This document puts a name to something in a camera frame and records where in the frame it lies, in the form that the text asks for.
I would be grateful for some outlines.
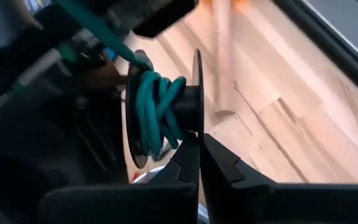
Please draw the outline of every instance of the wire spool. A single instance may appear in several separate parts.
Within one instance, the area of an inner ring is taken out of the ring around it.
[[[136,53],[145,54],[142,50],[138,50]],[[126,124],[129,150],[135,165],[140,169],[146,165],[149,156],[141,146],[140,121],[135,108],[141,82],[140,78],[144,72],[144,68],[130,63],[129,80],[126,86]],[[157,90],[158,84],[156,83],[153,92]],[[158,94],[153,94],[153,98],[158,102]],[[198,138],[202,141],[204,133],[204,85],[201,53],[198,49],[195,50],[193,58],[192,84],[186,85],[179,90],[170,105],[170,109],[181,131],[184,134],[199,133]]]

